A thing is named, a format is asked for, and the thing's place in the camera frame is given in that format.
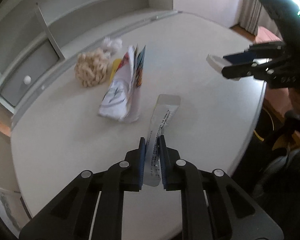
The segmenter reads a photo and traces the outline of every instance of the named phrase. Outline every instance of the white table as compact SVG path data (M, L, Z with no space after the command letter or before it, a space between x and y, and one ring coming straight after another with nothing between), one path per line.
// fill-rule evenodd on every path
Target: white table
M231 173L259 116L264 83L224 79L207 54L242 51L249 41L189 14L178 14L122 36L124 48L146 45L140 119L119 123L97 115L107 84L82 88L73 68L30 106L12 132L12 154L21 193L37 214L81 171L100 172L123 160L147 136L159 94L181 96L165 134L167 146L197 168ZM180 192L144 185L126 192L122 239L168 239L181 230Z

